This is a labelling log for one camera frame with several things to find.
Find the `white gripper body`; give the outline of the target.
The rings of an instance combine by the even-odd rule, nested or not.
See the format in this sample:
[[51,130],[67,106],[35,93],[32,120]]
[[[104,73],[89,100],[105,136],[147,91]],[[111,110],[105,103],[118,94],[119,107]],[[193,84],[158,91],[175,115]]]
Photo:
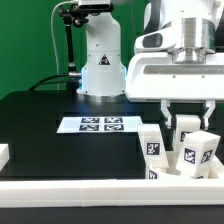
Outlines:
[[139,53],[128,67],[130,101],[224,100],[224,53],[208,54],[205,64],[175,64],[165,52]]

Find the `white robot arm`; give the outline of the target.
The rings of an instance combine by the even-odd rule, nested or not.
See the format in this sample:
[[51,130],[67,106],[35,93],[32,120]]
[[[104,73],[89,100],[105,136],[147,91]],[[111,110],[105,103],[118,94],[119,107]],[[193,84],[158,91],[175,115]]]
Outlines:
[[120,27],[103,6],[116,0],[81,0],[87,9],[87,62],[78,93],[94,100],[120,94],[133,102],[157,101],[166,118],[171,102],[204,102],[208,119],[224,100],[224,53],[215,35],[224,0],[151,0],[144,34],[137,37],[127,68],[121,59]]

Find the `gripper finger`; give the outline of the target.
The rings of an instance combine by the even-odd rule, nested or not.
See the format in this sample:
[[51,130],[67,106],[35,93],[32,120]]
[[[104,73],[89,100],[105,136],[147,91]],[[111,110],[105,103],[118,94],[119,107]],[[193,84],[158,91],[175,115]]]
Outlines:
[[204,115],[202,116],[202,128],[207,130],[209,128],[209,118],[216,108],[214,100],[206,100],[204,103]]
[[161,112],[166,119],[165,125],[168,129],[170,129],[172,127],[172,115],[169,111],[169,107],[170,107],[170,101],[169,100],[162,100],[161,101],[160,109],[161,109]]

